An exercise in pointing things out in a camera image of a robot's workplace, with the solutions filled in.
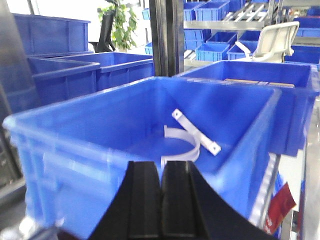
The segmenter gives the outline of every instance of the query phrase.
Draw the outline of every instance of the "stacked blue bins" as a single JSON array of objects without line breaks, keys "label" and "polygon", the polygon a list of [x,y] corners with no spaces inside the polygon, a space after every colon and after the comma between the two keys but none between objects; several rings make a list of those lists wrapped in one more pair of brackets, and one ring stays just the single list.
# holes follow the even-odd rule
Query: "stacked blue bins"
[{"label": "stacked blue bins", "polygon": [[260,31],[245,31],[239,38],[239,41],[258,41]]},{"label": "stacked blue bins", "polygon": [[292,45],[291,48],[294,50],[294,53],[292,56],[284,57],[286,63],[316,65],[320,71],[320,47]]},{"label": "stacked blue bins", "polygon": [[[184,21],[193,21],[196,20],[195,9],[200,7],[202,4],[206,3],[205,1],[199,2],[185,2],[183,4],[183,20]],[[150,20],[150,10],[146,8],[142,11],[142,16],[144,20]]]},{"label": "stacked blue bins", "polygon": [[227,59],[230,45],[226,43],[203,43],[195,50],[196,60],[215,62]]},{"label": "stacked blue bins", "polygon": [[29,58],[36,91],[47,105],[97,92],[99,63]]},{"label": "stacked blue bins", "polygon": [[149,54],[149,55],[154,54],[154,51],[152,48],[152,42],[149,42],[147,45],[144,46],[144,51],[145,51],[145,54]]},{"label": "stacked blue bins", "polygon": [[246,0],[230,0],[229,3],[229,12],[236,12],[244,7]]},{"label": "stacked blue bins", "polygon": [[196,20],[196,12],[195,9],[200,7],[206,3],[205,1],[200,1],[200,2],[185,2],[183,4],[184,8],[184,14],[183,14],[183,20],[184,21],[193,21]]},{"label": "stacked blue bins", "polygon": [[[257,46],[258,46],[257,41],[239,41],[239,42],[244,44],[250,50],[251,53],[254,53],[254,51],[257,49]],[[242,59],[246,57],[244,51],[242,51],[242,49],[240,49],[237,45],[233,45],[233,47],[231,47],[226,54],[227,54],[228,60]]]},{"label": "stacked blue bins", "polygon": [[155,161],[192,149],[165,138],[180,128],[175,109],[222,148],[201,147],[206,181],[244,217],[256,198],[256,169],[268,145],[280,91],[261,86],[154,77],[7,117],[27,185],[26,214],[87,239],[113,200],[128,161]]},{"label": "stacked blue bins", "polygon": [[236,32],[216,32],[195,50],[196,59],[210,62],[226,60],[227,51],[236,40]]},{"label": "stacked blue bins", "polygon": [[195,50],[206,42],[211,36],[209,29],[185,29],[184,30],[184,49]]},{"label": "stacked blue bins", "polygon": [[14,14],[25,54],[58,57],[88,52],[89,21]]},{"label": "stacked blue bins", "polygon": [[320,16],[320,6],[312,6],[306,12],[307,16]]},{"label": "stacked blue bins", "polygon": [[237,41],[236,32],[219,31],[210,37],[206,42],[212,44],[229,44],[232,46]]},{"label": "stacked blue bins", "polygon": [[296,156],[305,146],[320,78],[315,66],[267,62],[221,61],[178,75],[179,77],[223,81],[250,80],[293,84],[294,87],[268,85],[281,89],[270,152]]},{"label": "stacked blue bins", "polygon": [[300,22],[298,37],[320,37],[320,17],[298,17],[294,21]]},{"label": "stacked blue bins", "polygon": [[104,89],[128,84],[155,75],[153,56],[124,52],[102,52],[60,57],[81,62],[99,63],[96,71],[96,89]]},{"label": "stacked blue bins", "polygon": [[229,0],[211,0],[195,9],[197,21],[220,21],[229,12]]}]

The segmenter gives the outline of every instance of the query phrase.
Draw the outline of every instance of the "bin rim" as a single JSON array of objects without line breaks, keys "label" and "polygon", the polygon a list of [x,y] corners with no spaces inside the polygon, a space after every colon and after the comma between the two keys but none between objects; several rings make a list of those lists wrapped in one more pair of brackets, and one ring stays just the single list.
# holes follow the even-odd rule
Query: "bin rim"
[{"label": "bin rim", "polygon": [[69,21],[69,22],[81,22],[81,23],[87,23],[87,24],[91,23],[91,21],[89,20],[64,18],[64,17],[57,17],[57,16],[42,16],[42,15],[21,14],[21,13],[14,13],[13,15],[17,17],[24,17],[24,18],[31,18],[31,19],[50,19],[50,20]]},{"label": "bin rim", "polygon": [[109,65],[109,66],[100,66],[100,69],[97,70],[99,73],[108,73],[108,72],[116,71],[116,70],[123,69],[123,68],[131,68],[131,67],[144,65],[144,64],[150,64],[150,63],[154,62],[153,55],[151,55],[151,54],[135,54],[135,53],[130,53],[130,52],[116,52],[116,51],[61,56],[61,57],[56,57],[55,59],[64,59],[64,60],[69,61],[69,59],[73,58],[73,57],[108,55],[108,54],[109,55],[114,54],[114,55],[146,56],[148,58],[142,59],[142,60],[135,60],[135,61],[125,62],[125,63]]},{"label": "bin rim", "polygon": [[46,62],[78,64],[77,66],[69,67],[66,69],[51,70],[47,72],[33,74],[32,77],[39,81],[46,81],[48,79],[60,78],[60,77],[70,76],[70,75],[84,73],[88,71],[94,71],[94,70],[100,69],[101,67],[100,63],[98,62],[64,60],[64,59],[56,59],[56,58],[38,58],[38,57],[29,57],[28,59],[40,60],[40,61],[46,61]]},{"label": "bin rim", "polygon": [[[48,109],[52,110],[52,109],[56,109],[56,108],[61,108],[61,106],[67,106],[67,105],[74,105],[77,103],[81,103],[83,101],[86,101],[87,99],[91,99],[91,98],[95,98],[98,95],[105,95],[111,91],[119,91],[121,89],[125,87],[129,87],[129,86],[134,86],[134,85],[138,85],[139,83],[142,82],[146,82],[146,81],[156,81],[157,79],[162,78],[162,79],[166,79],[166,80],[170,80],[170,81],[187,81],[187,82],[201,82],[201,83],[206,83],[206,84],[211,84],[211,85],[234,85],[234,87],[239,87],[239,88],[243,88],[244,85],[240,85],[240,84],[232,84],[230,82],[207,82],[207,81],[203,81],[203,80],[199,80],[199,79],[181,79],[181,78],[177,78],[177,77],[148,77],[148,78],[144,78],[141,80],[137,80],[122,86],[116,86],[113,88],[108,88],[105,90],[102,90],[100,92],[96,92],[96,93],[92,93],[92,94],[88,94],[86,96],[82,96],[82,97],[78,97],[78,98],[73,98],[70,100],[66,100],[64,102],[60,102],[60,103],[53,103],[50,105],[46,105],[46,106],[41,106],[38,108],[33,108],[24,112],[19,112],[19,113],[15,113],[12,115],[7,116],[2,125],[4,128],[6,128],[9,131],[12,131],[14,133],[19,133],[19,134],[28,134],[29,138],[31,139],[43,139],[46,142],[48,142],[50,145],[54,145],[56,147],[59,146],[63,146],[64,149],[77,154],[78,156],[81,156],[83,158],[91,158],[94,159],[95,161],[98,162],[105,162],[106,159],[108,158],[108,156],[110,154],[112,154],[112,156],[115,157],[119,157],[120,156],[125,156],[128,155],[125,151],[121,151],[121,150],[116,150],[113,148],[109,148],[109,147],[103,147],[100,146],[98,144],[95,143],[90,143],[88,145],[88,143],[85,140],[80,140],[80,139],[76,139],[74,137],[69,137],[69,136],[61,136],[61,137],[57,137],[57,135],[52,131],[52,130],[47,130],[47,129],[41,129],[41,131],[39,131],[38,127],[33,126],[33,125],[29,125],[28,123],[25,122],[19,122],[21,118],[28,118],[31,116],[35,116],[39,113],[43,113],[43,112],[48,112]],[[271,111],[270,110],[270,104],[274,104],[273,108],[276,107],[276,104],[274,103],[275,101],[278,101],[281,91],[278,89],[274,89],[274,88],[268,88],[268,90],[266,90],[266,88],[263,88],[263,86],[255,86],[257,89],[264,89],[265,91],[270,91],[272,92],[270,94],[270,98],[266,101],[264,107],[262,110],[260,110],[259,114],[262,114],[264,112],[267,111]],[[265,119],[255,119],[249,129],[247,130],[248,133],[251,133],[251,128],[254,127],[253,124],[256,121],[264,121]],[[243,136],[243,139],[241,139],[241,141],[239,141],[237,143],[237,145],[235,146],[235,148],[237,148],[238,145],[241,145],[243,141],[247,142],[247,141],[252,141],[252,137],[250,137],[250,139],[246,140],[244,138],[245,136]],[[136,156],[136,159],[145,159],[142,156]],[[111,163],[113,166],[117,167],[117,162],[112,161]]]},{"label": "bin rim", "polygon": [[[200,77],[188,77],[188,76],[185,76],[185,74],[190,74],[190,73],[193,73],[193,72],[197,72],[197,71],[200,71],[200,70],[205,70],[206,68],[210,67],[210,66],[213,66],[213,65],[217,65],[217,64],[220,64],[220,63],[239,63],[239,62],[242,62],[242,63],[247,63],[245,61],[233,61],[233,60],[220,60],[220,61],[216,61],[216,62],[213,62],[211,64],[208,64],[208,65],[205,65],[205,66],[201,66],[201,67],[197,67],[195,69],[191,69],[189,71],[186,71],[186,72],[183,72],[183,73],[179,73],[177,75],[175,75],[175,77],[178,77],[178,78],[185,78],[185,79],[199,79],[199,80],[206,80],[206,81],[215,81],[215,82],[219,82],[219,83],[224,83],[225,81],[223,80],[213,80],[213,79],[210,79],[210,78],[200,78]],[[305,87],[295,87],[293,88],[294,89],[294,94],[296,95],[307,95],[307,96],[310,96],[310,97],[317,97],[320,95],[320,75],[319,75],[319,72],[318,72],[318,69],[317,69],[317,66],[316,65],[310,65],[310,64],[293,64],[293,63],[275,63],[275,62],[250,62],[250,64],[266,64],[266,65],[279,65],[279,64],[286,64],[286,65],[291,65],[291,66],[304,66],[304,67],[309,67],[310,68],[310,77],[311,77],[311,81],[310,81],[310,88],[305,88]],[[253,85],[253,84],[246,84],[246,83],[241,83],[241,82],[233,82],[232,84],[240,84],[240,85],[250,85],[250,86],[256,86],[256,85]],[[282,91],[291,91],[292,88],[288,88],[288,87],[285,87],[285,86],[270,86],[270,85],[266,85],[266,86],[263,86],[265,88],[276,88],[276,89],[281,89]]]}]

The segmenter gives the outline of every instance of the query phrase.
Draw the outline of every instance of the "black office chair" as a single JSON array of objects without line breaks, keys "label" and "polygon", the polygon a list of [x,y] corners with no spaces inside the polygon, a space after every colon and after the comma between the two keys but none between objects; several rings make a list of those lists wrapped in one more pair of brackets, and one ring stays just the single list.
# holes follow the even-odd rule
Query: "black office chair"
[{"label": "black office chair", "polygon": [[93,45],[94,51],[96,53],[113,52],[116,50],[114,44],[111,41],[111,31],[114,22],[114,16],[117,13],[118,3],[116,0],[106,1],[108,3],[114,4],[115,10],[110,10],[103,14],[99,42],[89,42]]}]

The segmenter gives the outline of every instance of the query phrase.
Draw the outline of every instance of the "floor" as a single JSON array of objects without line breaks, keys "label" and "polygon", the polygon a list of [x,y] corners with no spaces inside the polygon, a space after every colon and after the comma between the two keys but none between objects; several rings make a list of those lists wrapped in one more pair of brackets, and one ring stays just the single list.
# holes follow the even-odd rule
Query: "floor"
[{"label": "floor", "polygon": [[0,211],[0,231],[15,226],[21,222],[25,216],[25,201],[21,200],[7,206],[5,210]]}]

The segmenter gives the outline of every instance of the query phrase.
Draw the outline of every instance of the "metal pole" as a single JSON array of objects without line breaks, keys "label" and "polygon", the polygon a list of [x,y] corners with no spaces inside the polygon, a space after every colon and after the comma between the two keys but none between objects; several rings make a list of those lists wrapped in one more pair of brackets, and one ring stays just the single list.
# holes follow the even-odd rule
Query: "metal pole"
[{"label": "metal pole", "polygon": [[32,6],[31,0],[26,0],[28,2],[29,10],[31,15],[35,15],[34,7]]},{"label": "metal pole", "polygon": [[166,0],[168,76],[184,71],[184,1]]},{"label": "metal pole", "polygon": [[183,0],[149,0],[156,76],[184,70]]},{"label": "metal pole", "polygon": [[168,76],[166,4],[149,0],[154,71],[156,76]]},{"label": "metal pole", "polygon": [[267,19],[266,25],[273,24],[274,11],[275,11],[275,0],[269,0],[268,19]]}]

